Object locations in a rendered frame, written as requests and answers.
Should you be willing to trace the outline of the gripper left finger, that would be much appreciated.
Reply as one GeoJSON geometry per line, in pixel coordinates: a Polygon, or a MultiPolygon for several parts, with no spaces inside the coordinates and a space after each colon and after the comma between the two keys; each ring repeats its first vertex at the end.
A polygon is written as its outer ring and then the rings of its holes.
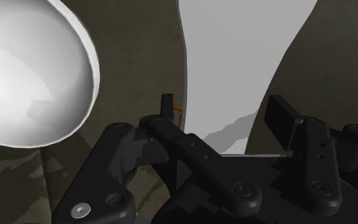
{"type": "Polygon", "coordinates": [[[178,190],[196,179],[229,212],[255,215],[262,193],[195,134],[173,123],[173,96],[161,98],[160,114],[139,126],[108,125],[52,215],[52,224],[135,224],[134,196],[127,182],[137,166],[162,164],[158,173],[178,199],[178,190]]]}

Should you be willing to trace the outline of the white bowl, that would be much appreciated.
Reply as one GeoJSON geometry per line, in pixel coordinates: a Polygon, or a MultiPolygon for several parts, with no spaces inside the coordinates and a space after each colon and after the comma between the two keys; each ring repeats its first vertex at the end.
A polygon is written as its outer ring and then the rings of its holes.
{"type": "Polygon", "coordinates": [[[94,43],[62,0],[0,0],[0,146],[68,138],[90,115],[99,84],[94,43]]]}

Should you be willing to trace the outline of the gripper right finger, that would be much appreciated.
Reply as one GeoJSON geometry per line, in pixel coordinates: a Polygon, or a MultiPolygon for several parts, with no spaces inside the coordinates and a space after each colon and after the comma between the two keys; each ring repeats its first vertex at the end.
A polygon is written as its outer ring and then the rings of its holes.
{"type": "Polygon", "coordinates": [[[358,124],[341,130],[301,115],[282,96],[271,95],[265,123],[276,140],[293,154],[289,179],[302,196],[287,196],[319,216],[358,214],[358,124]]]}

